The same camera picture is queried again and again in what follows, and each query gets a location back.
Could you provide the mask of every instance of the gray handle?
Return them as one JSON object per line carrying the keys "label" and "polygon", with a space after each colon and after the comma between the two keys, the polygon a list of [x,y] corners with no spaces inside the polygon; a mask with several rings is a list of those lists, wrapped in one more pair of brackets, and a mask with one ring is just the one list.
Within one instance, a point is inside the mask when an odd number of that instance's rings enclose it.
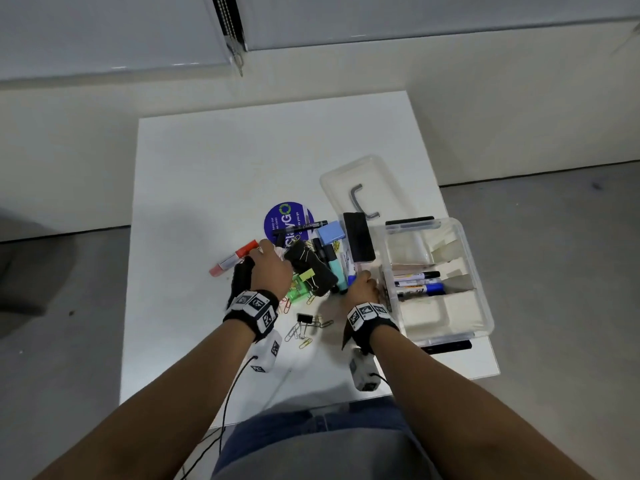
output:
{"label": "gray handle", "polygon": [[367,218],[368,221],[372,221],[373,219],[377,219],[378,217],[380,217],[380,213],[379,212],[374,212],[373,214],[367,214],[362,207],[360,206],[360,204],[358,203],[358,199],[356,197],[356,192],[358,190],[362,190],[362,184],[358,184],[356,185],[354,188],[351,189],[351,201],[353,202],[356,210],[358,212],[362,212],[365,217]]}

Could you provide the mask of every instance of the white tracking device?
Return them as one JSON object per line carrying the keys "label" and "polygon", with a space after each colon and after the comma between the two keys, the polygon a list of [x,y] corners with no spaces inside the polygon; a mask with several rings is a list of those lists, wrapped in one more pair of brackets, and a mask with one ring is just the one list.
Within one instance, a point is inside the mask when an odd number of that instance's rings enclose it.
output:
{"label": "white tracking device", "polygon": [[277,330],[272,330],[270,334],[254,344],[249,350],[249,356],[255,355],[257,357],[251,362],[251,368],[256,372],[269,372],[272,370],[280,345],[282,345],[282,336]]}
{"label": "white tracking device", "polygon": [[380,378],[372,376],[372,374],[379,374],[372,354],[365,355],[359,348],[351,349],[349,370],[351,371],[353,384],[359,391],[375,391],[380,385]]}

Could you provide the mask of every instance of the blue sticky note pad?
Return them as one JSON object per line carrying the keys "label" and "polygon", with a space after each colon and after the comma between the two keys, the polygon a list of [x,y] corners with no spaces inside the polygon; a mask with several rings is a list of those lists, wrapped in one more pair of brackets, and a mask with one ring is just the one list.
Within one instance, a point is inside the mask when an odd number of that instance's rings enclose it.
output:
{"label": "blue sticky note pad", "polygon": [[316,233],[318,234],[323,246],[331,244],[333,241],[337,241],[338,239],[344,239],[344,231],[338,221],[329,222],[326,226],[322,226],[320,229],[317,229]]}

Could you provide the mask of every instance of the blue jeans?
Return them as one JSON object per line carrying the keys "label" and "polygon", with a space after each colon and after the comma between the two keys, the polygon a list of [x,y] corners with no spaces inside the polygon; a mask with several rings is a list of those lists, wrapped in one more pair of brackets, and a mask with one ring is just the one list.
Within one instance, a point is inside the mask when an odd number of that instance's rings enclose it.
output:
{"label": "blue jeans", "polygon": [[398,429],[417,443],[409,425],[391,397],[377,397],[349,404],[348,413],[313,416],[309,411],[255,416],[238,425],[229,436],[213,473],[265,446],[322,431],[349,428]]}

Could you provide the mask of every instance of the person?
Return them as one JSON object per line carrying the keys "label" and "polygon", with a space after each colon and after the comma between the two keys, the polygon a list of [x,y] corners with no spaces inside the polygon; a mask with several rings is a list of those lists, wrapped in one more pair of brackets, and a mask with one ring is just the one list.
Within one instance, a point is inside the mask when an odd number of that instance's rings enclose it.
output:
{"label": "person", "polygon": [[[291,264],[267,239],[260,248],[250,254],[251,296],[277,300],[277,307],[291,284]],[[369,272],[358,275],[343,300],[350,312],[346,327],[354,307],[379,302]],[[234,300],[236,308],[242,302]],[[256,327],[249,315],[228,312],[196,348],[36,478],[181,478],[252,342],[270,330]],[[324,415],[251,418],[229,436],[213,478],[592,478],[494,396],[425,354],[393,320],[369,322],[354,324],[353,338],[378,358],[393,400],[361,401]]]}

